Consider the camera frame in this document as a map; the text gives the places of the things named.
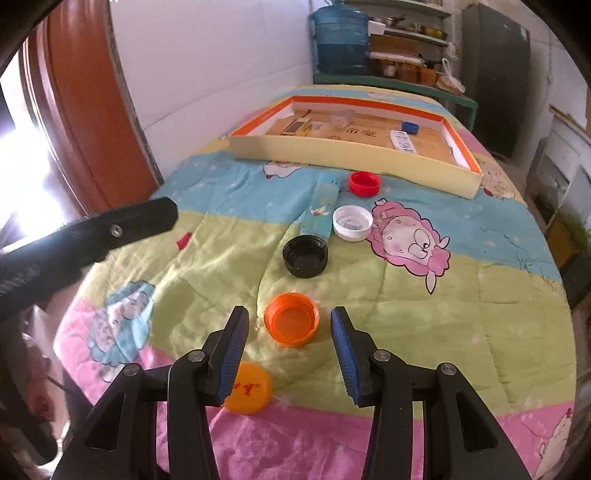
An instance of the water bottle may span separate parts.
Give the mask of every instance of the water bottle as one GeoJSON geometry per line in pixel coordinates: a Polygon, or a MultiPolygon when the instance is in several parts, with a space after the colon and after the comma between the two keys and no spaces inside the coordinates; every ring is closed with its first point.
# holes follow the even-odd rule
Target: water bottle
{"type": "Polygon", "coordinates": [[[346,7],[342,0],[312,14],[318,70],[365,75],[369,54],[369,16],[346,7]]]}

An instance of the bed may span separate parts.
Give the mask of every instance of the bed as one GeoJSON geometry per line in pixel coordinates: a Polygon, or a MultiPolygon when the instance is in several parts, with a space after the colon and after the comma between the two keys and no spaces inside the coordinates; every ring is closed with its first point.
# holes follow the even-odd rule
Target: bed
{"type": "MultiPolygon", "coordinates": [[[[174,229],[112,252],[87,275],[56,336],[64,368],[95,403],[126,363],[172,363],[201,347],[234,305],[244,305],[251,318],[244,360],[270,373],[274,399],[252,416],[209,410],[220,477],[356,480],[372,410],[356,408],[346,395],[332,346],[330,310],[343,305],[356,328],[405,362],[456,364],[532,477],[540,478],[569,435],[576,363],[560,276],[523,199],[434,100],[353,86],[305,87],[286,96],[298,93],[371,98],[445,115],[480,164],[482,187],[466,200],[384,176],[380,194],[361,199],[348,191],[346,170],[234,159],[222,137],[156,192],[178,204],[174,229]],[[363,206],[375,227],[358,243],[331,236],[326,270],[295,278],[281,251],[298,234],[327,170],[341,178],[336,207],[363,206]],[[385,252],[381,234],[402,217],[418,222],[426,238],[423,268],[396,265],[385,252]],[[274,343],[262,321],[267,303],[289,291],[310,296],[321,311],[316,337],[297,349],[274,343]]],[[[165,408],[159,408],[158,462],[167,469],[165,408]]],[[[416,409],[413,479],[422,474],[422,435],[416,409]]]]}

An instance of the shelf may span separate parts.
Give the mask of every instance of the shelf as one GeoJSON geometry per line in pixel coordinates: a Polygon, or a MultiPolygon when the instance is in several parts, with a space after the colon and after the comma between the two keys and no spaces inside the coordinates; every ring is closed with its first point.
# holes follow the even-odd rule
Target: shelf
{"type": "Polygon", "coordinates": [[[423,43],[430,43],[431,45],[437,45],[439,47],[447,47],[449,42],[440,40],[439,38],[429,37],[422,33],[407,32],[406,30],[399,30],[397,28],[386,28],[386,35],[392,35],[394,37],[410,38],[412,40],[422,41],[423,43]]]}
{"type": "Polygon", "coordinates": [[[346,0],[346,3],[396,7],[437,18],[447,18],[451,16],[451,13],[446,12],[443,7],[434,4],[424,4],[423,2],[416,2],[414,0],[346,0]]]}

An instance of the green shelf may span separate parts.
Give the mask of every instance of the green shelf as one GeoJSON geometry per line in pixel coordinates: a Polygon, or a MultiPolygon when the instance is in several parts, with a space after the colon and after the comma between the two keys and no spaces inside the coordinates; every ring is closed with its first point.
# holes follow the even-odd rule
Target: green shelf
{"type": "Polygon", "coordinates": [[[423,2],[416,2],[414,0],[346,0],[346,3],[353,5],[378,5],[380,7],[396,7],[437,18],[447,18],[451,16],[451,13],[446,12],[438,5],[425,4],[423,2]]]}

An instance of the yellow bottle cap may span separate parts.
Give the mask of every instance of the yellow bottle cap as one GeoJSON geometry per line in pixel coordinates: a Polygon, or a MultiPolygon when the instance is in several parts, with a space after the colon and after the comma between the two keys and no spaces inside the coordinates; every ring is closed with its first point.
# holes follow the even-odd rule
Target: yellow bottle cap
{"type": "Polygon", "coordinates": [[[234,413],[250,415],[265,408],[272,398],[273,383],[266,370],[240,362],[234,388],[223,406],[234,413]]]}

